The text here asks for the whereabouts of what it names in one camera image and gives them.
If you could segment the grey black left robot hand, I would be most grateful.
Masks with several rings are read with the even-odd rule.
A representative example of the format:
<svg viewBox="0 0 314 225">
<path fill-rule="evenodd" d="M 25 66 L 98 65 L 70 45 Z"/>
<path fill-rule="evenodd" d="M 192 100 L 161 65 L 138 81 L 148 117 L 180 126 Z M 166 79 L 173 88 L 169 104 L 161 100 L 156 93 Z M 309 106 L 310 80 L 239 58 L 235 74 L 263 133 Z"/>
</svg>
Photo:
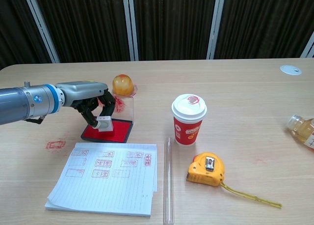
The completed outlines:
<svg viewBox="0 0 314 225">
<path fill-rule="evenodd" d="M 77 110 L 85 121 L 99 132 L 113 131 L 111 116 L 116 100 L 108 91 L 107 84 L 90 81 L 57 83 L 63 92 L 65 107 Z"/>
</svg>

